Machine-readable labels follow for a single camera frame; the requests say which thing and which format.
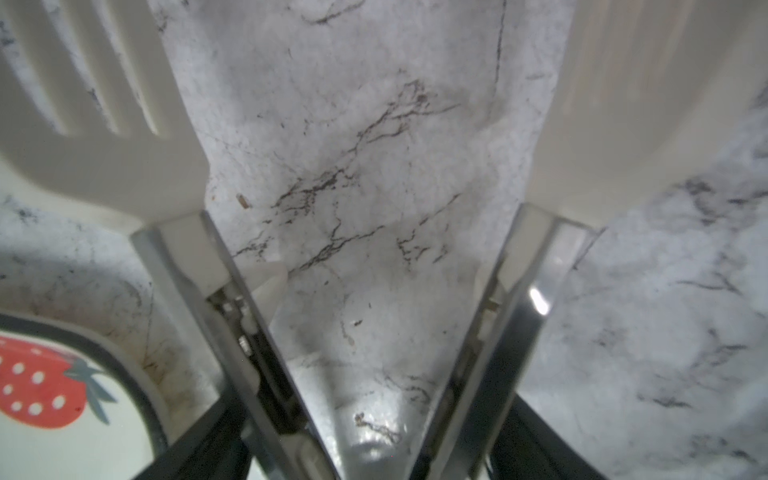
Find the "right gripper white spatula left finger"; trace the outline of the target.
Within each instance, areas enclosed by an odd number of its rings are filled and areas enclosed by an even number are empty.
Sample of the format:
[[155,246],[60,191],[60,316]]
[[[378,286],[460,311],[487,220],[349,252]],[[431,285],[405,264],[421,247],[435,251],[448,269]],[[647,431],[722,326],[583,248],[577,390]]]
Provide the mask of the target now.
[[[332,479],[269,323],[205,208],[210,164],[144,1],[64,1],[79,56],[40,1],[1,17],[33,74],[1,65],[1,185],[14,197],[128,236],[170,318],[270,479]],[[36,102],[30,87],[42,94]]]

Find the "right gripper white spatula right finger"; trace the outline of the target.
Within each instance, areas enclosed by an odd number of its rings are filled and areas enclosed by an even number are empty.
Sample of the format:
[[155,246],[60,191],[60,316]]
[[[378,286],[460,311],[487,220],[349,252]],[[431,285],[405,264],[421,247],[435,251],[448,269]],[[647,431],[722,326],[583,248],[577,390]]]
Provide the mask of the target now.
[[468,479],[587,243],[703,169],[767,78],[763,1],[581,1],[522,203],[413,463]]

